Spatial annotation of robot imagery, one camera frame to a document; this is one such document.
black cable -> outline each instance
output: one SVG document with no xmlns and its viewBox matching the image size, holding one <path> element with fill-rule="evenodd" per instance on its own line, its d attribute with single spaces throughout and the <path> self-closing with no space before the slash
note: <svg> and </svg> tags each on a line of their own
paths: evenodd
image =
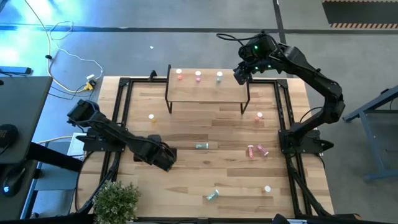
<svg viewBox="0 0 398 224">
<path fill-rule="evenodd" d="M 120 163 L 120 157 L 121 154 L 120 153 L 116 153 L 113 159 L 113 163 L 111 165 L 111 167 L 108 170 L 108 173 L 105 175 L 105 177 L 103 178 L 103 180 L 98 184 L 97 188 L 94 190 L 93 194 L 91 194 L 90 198 L 87 200 L 87 202 L 83 205 L 83 207 L 79 210 L 77 210 L 77 213 L 83 213 L 86 212 L 88 213 L 91 209 L 91 207 L 93 206 L 93 198 L 95 197 L 95 195 L 98 194 L 98 192 L 100 191 L 101 187 L 104 185 L 105 181 L 110 180 L 112 178 L 112 176 L 115 174 L 116 172 L 116 168 Z"/>
<path fill-rule="evenodd" d="M 76 90 L 75 93 L 73 94 L 72 98 L 65 98 L 65 97 L 62 97 L 62 96 L 57 96 L 57 95 L 54 95 L 54 94 L 52 94 L 52 93 L 49 93 L 49 95 L 50 95 L 50 96 L 57 97 L 57 98 L 60 98 L 60 99 L 64 99 L 64 100 L 73 100 L 74 97 L 76 96 L 77 92 L 78 92 L 82 87 L 84 87 L 84 86 L 86 86 L 86 84 L 84 84 L 84 85 L 82 85 L 81 87 L 77 88 L 77 90 Z"/>
<path fill-rule="evenodd" d="M 54 86 L 50 86 L 50 88 L 53 88 L 54 90 L 58 90 L 58 91 L 60 91 L 61 93 L 64 93 L 64 94 L 68 94 L 68 95 L 73 96 L 72 93 L 67 93 L 67 92 L 62 91 L 62 90 L 60 90 L 60 89 L 58 89 L 58 88 L 55 88 Z"/>
<path fill-rule="evenodd" d="M 93 96 L 94 90 L 91 91 L 90 95 L 88 96 L 88 100 L 91 100 L 91 96 Z"/>
<path fill-rule="evenodd" d="M 394 99 L 392 99 L 391 102 L 390 102 L 390 110 L 391 110 L 391 105 L 392 105 L 392 102 L 393 102 L 393 101 L 394 101 Z"/>
<path fill-rule="evenodd" d="M 321 155 L 319 155 L 318 153 L 315 153 L 315 155 L 316 155 L 317 157 L 319 157 L 319 159 L 321 159 L 322 164 L 323 164 L 323 169 L 325 169 L 325 161 L 323 161 Z"/>
<path fill-rule="evenodd" d="M 236 37 L 234 37 L 234 36 L 232 36 L 232 35 L 229 35 L 229 34 L 220 34 L 220 33 L 216 34 L 216 36 L 217 36 L 218 38 L 222 39 L 222 40 L 238 41 L 242 46 L 244 46 L 244 44 L 241 42 L 241 40 L 251 40 L 251 39 L 253 39 L 253 37 L 251 37 L 251 38 L 237 39 Z"/>
<path fill-rule="evenodd" d="M 5 73 L 5 72 L 0 72 L 0 74 L 8 75 L 9 77 L 12 77 L 12 75 L 10 75 L 10 74 L 8 74 L 8 73 Z"/>
<path fill-rule="evenodd" d="M 8 149 L 8 146 L 9 146 L 9 145 L 7 145 L 6 147 L 4 147 L 4 148 L 2 149 L 2 151 L 0 152 L 0 156 L 1 156 L 1 154 L 3 154 L 3 153 Z"/>
<path fill-rule="evenodd" d="M 85 130 L 84 130 L 80 125 L 77 124 L 76 126 L 77 126 L 78 128 L 80 128 L 80 130 L 81 130 L 82 133 L 86 133 Z"/>
<path fill-rule="evenodd" d="M 0 72 L 3 75 L 8 75 L 9 77 L 12 77 L 13 75 L 19 75 L 19 76 L 23 76 L 26 77 L 26 75 L 23 74 L 19 74 L 19 73 L 14 73 L 14 72 Z"/>
<path fill-rule="evenodd" d="M 160 142 L 160 145 L 162 145 L 163 147 L 165 147 L 165 153 L 167 154 L 167 152 L 169 152 L 171 154 L 171 157 L 173 157 L 173 161 L 169 158 L 169 162 L 170 164 L 174 163 L 175 161 L 177 161 L 177 158 L 175 157 L 175 154 L 172 152 L 172 150 L 170 149 L 170 146 L 164 142 Z"/>
<path fill-rule="evenodd" d="M 91 151 L 91 152 L 87 153 L 86 157 L 83 159 L 83 163 L 81 164 L 80 170 L 77 173 L 77 180 L 76 180 L 76 187 L 75 187 L 75 210 L 76 210 L 76 212 L 78 211 L 78 209 L 77 209 L 77 193 L 78 193 L 78 185 L 79 185 L 80 173 L 81 173 L 81 170 L 83 169 L 83 166 L 85 165 L 85 162 L 92 155 L 93 152 L 94 151 Z"/>
<path fill-rule="evenodd" d="M 307 112 L 301 117 L 300 123 L 301 123 L 301 121 L 303 120 L 303 118 L 305 117 L 305 115 L 307 115 L 309 112 L 311 112 L 311 111 L 313 111 L 313 110 L 315 110 L 315 109 L 322 109 L 322 108 L 323 108 L 322 106 L 317 106 L 316 108 L 312 108 L 312 109 L 310 109 L 309 111 L 307 111 Z"/>
</svg>

cable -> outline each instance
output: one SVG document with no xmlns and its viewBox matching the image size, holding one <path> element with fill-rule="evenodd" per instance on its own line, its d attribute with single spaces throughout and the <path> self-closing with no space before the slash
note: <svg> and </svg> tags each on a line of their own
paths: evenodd
<svg viewBox="0 0 398 224">
<path fill-rule="evenodd" d="M 93 93 L 94 93 L 94 90 L 93 90 L 93 91 L 91 91 L 90 95 L 88 96 L 88 100 L 90 100 L 90 101 L 91 101 L 91 97 L 93 96 Z"/>
<path fill-rule="evenodd" d="M 77 202 L 77 198 L 78 198 L 78 197 L 77 197 L 77 194 L 78 194 L 79 177 L 80 177 L 80 174 L 81 174 L 81 170 L 83 170 L 83 166 L 85 165 L 85 162 L 86 162 L 87 159 L 92 155 L 93 152 L 94 152 L 94 151 L 91 151 L 91 152 L 87 153 L 87 155 L 86 155 L 85 158 L 83 159 L 83 163 L 81 164 L 80 170 L 79 170 L 79 172 L 77 173 L 77 180 L 76 180 L 76 187 L 75 187 L 75 212 L 78 211 L 78 209 L 77 209 L 77 204 L 78 204 L 78 202 Z"/>
<path fill-rule="evenodd" d="M 68 91 L 68 92 L 71 92 L 71 93 L 74 93 L 74 92 L 81 93 L 81 92 L 83 92 L 83 91 L 86 91 L 85 89 L 79 90 L 79 91 L 69 89 L 69 88 L 66 87 L 65 85 L 62 85 L 57 79 L 55 79 L 55 77 L 54 77 L 54 76 L 51 74 L 51 72 L 50 72 L 50 67 L 51 67 L 52 62 L 53 62 L 52 57 L 51 57 L 51 40 L 52 40 L 52 41 L 54 42 L 55 46 L 56 46 L 59 50 L 65 52 L 66 54 L 68 54 L 68 55 L 70 55 L 70 56 L 73 56 L 73 57 L 76 57 L 76 58 L 78 58 L 79 60 L 82 60 L 82 61 L 94 62 L 95 64 L 97 64 L 97 66 L 99 66 L 99 68 L 101 69 L 101 74 L 100 74 L 98 77 L 96 77 L 96 78 L 99 79 L 99 78 L 101 78 L 101 77 L 103 76 L 103 68 L 102 68 L 101 65 L 99 65 L 99 63 L 98 63 L 97 61 L 95 61 L 95 60 L 83 59 L 83 58 L 80 58 L 80 57 L 77 56 L 77 55 L 73 55 L 73 54 L 69 53 L 68 51 L 66 51 L 65 49 L 60 48 L 60 47 L 58 46 L 58 44 L 54 41 L 54 40 L 62 40 L 62 39 L 65 38 L 67 35 L 69 35 L 69 33 L 72 31 L 73 22 L 72 22 L 72 21 L 63 21 L 63 22 L 59 22 L 59 23 L 55 24 L 55 25 L 50 29 L 50 32 L 47 32 L 47 29 L 45 28 L 45 26 L 44 26 L 42 20 L 41 20 L 40 17 L 36 14 L 36 12 L 33 10 L 32 6 L 30 6 L 30 4 L 27 2 L 27 0 L 24 0 L 24 1 L 25 1 L 25 3 L 29 6 L 30 10 L 32 10 L 32 12 L 35 14 L 36 18 L 39 20 L 40 24 L 42 25 L 42 27 L 43 27 L 43 29 L 44 29 L 44 31 L 45 31 L 45 35 L 47 36 L 47 40 L 48 40 L 48 43 L 49 43 L 49 54 L 46 55 L 46 58 L 47 58 L 47 74 L 48 74 L 50 77 L 53 78 L 53 80 L 54 80 L 54 82 L 55 82 L 56 84 L 58 84 L 60 87 L 64 88 L 64 89 L 65 89 L 66 91 Z M 56 28 L 59 24 L 64 23 L 64 22 L 70 22 L 70 23 L 71 23 L 70 29 L 67 31 L 67 33 L 66 33 L 63 37 L 58 38 L 58 39 L 54 39 L 54 38 L 51 36 L 51 32 L 52 32 L 52 31 L 54 30 L 54 28 Z"/>
<path fill-rule="evenodd" d="M 18 76 L 26 77 L 26 75 L 19 74 L 19 73 L 14 73 L 14 72 L 2 72 L 2 71 L 0 71 L 0 74 L 8 75 L 9 77 L 12 77 L 13 75 L 18 75 Z"/>
<path fill-rule="evenodd" d="M 49 95 L 50 95 L 50 96 L 55 96 L 55 97 L 57 97 L 57 98 L 64 99 L 64 100 L 73 100 L 74 97 L 76 96 L 76 94 L 79 92 L 79 89 L 81 89 L 81 88 L 84 87 L 84 86 L 86 86 L 86 84 L 84 84 L 84 85 L 80 86 L 79 88 L 77 88 L 77 90 L 75 91 L 75 94 L 72 95 L 72 98 L 66 98 L 66 97 L 62 97 L 62 96 L 57 96 L 57 95 L 54 95 L 54 94 L 52 94 L 52 93 L 49 93 Z"/>
<path fill-rule="evenodd" d="M 218 38 L 222 39 L 222 40 L 238 41 L 242 46 L 244 46 L 244 44 L 241 42 L 241 40 L 250 40 L 250 39 L 252 39 L 252 38 L 250 38 L 250 39 L 248 39 L 248 38 L 237 39 L 236 37 L 234 37 L 234 36 L 232 36 L 232 35 L 229 35 L 229 34 L 220 34 L 220 33 L 216 34 L 216 36 L 217 36 Z"/>
<path fill-rule="evenodd" d="M 70 96 L 73 96 L 73 95 L 74 95 L 74 94 L 71 94 L 71 93 L 62 91 L 62 90 L 60 90 L 60 89 L 58 89 L 58 88 L 55 88 L 54 86 L 50 86 L 50 88 L 53 88 L 54 90 L 57 90 L 57 91 L 59 91 L 59 92 L 61 92 L 61 93 L 64 93 L 64 94 L 67 94 L 67 95 L 70 95 Z M 77 96 L 79 96 L 79 97 L 89 97 L 90 95 L 85 95 L 85 96 L 77 95 Z"/>
<path fill-rule="evenodd" d="M 59 139 L 66 139 L 66 138 L 73 138 L 73 136 L 61 136 L 61 137 L 57 137 L 57 138 L 53 138 L 53 139 L 39 141 L 36 144 L 43 144 L 43 143 L 46 143 L 46 142 L 52 142 L 52 141 L 56 141 L 56 140 L 59 140 Z"/>
<path fill-rule="evenodd" d="M 313 111 L 313 110 L 315 110 L 315 109 L 322 109 L 322 108 L 323 108 L 322 106 L 317 106 L 316 108 L 312 108 L 312 109 L 310 109 L 309 111 L 307 111 L 307 112 L 301 117 L 300 123 L 301 123 L 301 121 L 303 120 L 303 118 L 305 117 L 305 115 L 307 115 L 309 112 L 311 112 L 311 111 Z"/>
<path fill-rule="evenodd" d="M 317 157 L 319 157 L 319 159 L 321 159 L 322 164 L 323 164 L 323 169 L 325 169 L 325 161 L 323 161 L 321 155 L 319 155 L 318 153 L 315 153 L 315 155 L 316 155 Z"/>
<path fill-rule="evenodd" d="M 0 152 L 0 156 L 1 156 L 1 154 L 3 154 L 5 151 L 7 151 L 8 146 L 9 146 L 9 145 L 7 145 L 6 147 L 4 147 L 4 148 L 2 149 L 2 151 Z"/>
<path fill-rule="evenodd" d="M 394 99 L 392 99 L 391 102 L 390 102 L 390 110 L 391 110 L 391 105 L 392 105 L 392 102 L 393 102 L 393 101 L 394 101 Z"/>
</svg>

wooden tabletop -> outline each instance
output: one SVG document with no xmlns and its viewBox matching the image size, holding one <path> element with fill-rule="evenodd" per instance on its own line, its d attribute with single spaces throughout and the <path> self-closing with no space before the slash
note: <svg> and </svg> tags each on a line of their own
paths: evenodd
<svg viewBox="0 0 398 224">
<path fill-rule="evenodd" d="M 100 110 L 109 119 L 119 78 L 104 77 L 99 94 Z M 288 79 L 288 84 L 298 120 L 309 110 L 305 85 L 300 79 Z M 122 154 L 118 180 L 139 186 L 142 197 L 138 217 L 273 218 L 276 213 L 294 216 L 285 159 L 277 137 L 274 87 L 253 84 L 250 91 L 251 101 L 243 115 L 236 104 L 219 103 L 179 103 L 169 114 L 164 100 L 165 83 L 134 84 L 127 128 L 135 135 L 160 134 L 168 145 L 178 148 L 178 158 L 170 172 L 134 162 L 128 149 Z M 287 114 L 284 100 L 282 104 Z M 254 120 L 257 112 L 262 112 L 264 118 L 258 123 Z M 149 114 L 155 115 L 156 123 L 151 123 Z M 209 149 L 195 149 L 199 142 L 208 142 Z M 246 149 L 250 144 L 262 144 L 270 153 L 263 157 L 255 151 L 254 158 L 249 159 Z M 79 206 L 98 185 L 103 157 L 104 153 L 95 152 L 84 165 L 78 186 Z M 311 154 L 302 157 L 309 189 L 333 213 L 320 159 Z M 271 187 L 271 192 L 265 193 L 265 185 Z M 216 189 L 220 196 L 207 201 L 206 196 Z M 300 190 L 298 196 L 304 211 Z"/>
<path fill-rule="evenodd" d="M 218 82 L 219 72 L 222 77 Z M 247 85 L 236 82 L 234 72 L 230 69 L 172 68 L 167 99 L 170 102 L 245 103 L 248 100 L 247 89 Z"/>
</svg>

yellow connector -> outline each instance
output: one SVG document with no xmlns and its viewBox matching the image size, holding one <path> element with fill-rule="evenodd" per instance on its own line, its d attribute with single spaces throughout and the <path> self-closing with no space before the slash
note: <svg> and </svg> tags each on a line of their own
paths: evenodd
<svg viewBox="0 0 398 224">
<path fill-rule="evenodd" d="M 87 91 L 94 90 L 94 87 L 89 82 L 86 82 L 86 86 L 84 87 L 84 90 L 87 90 Z"/>
</svg>

caution stripe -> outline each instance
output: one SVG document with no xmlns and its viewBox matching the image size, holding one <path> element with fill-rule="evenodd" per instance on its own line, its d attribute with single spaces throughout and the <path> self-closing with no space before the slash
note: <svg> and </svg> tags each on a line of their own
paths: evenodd
<svg viewBox="0 0 398 224">
<path fill-rule="evenodd" d="M 384 0 L 384 1 L 375 1 L 375 0 L 322 0 L 322 2 L 398 2 L 398 0 Z"/>
<path fill-rule="evenodd" d="M 361 23 L 334 23 L 331 28 L 340 29 L 397 29 L 398 24 L 361 24 Z"/>
</svg>

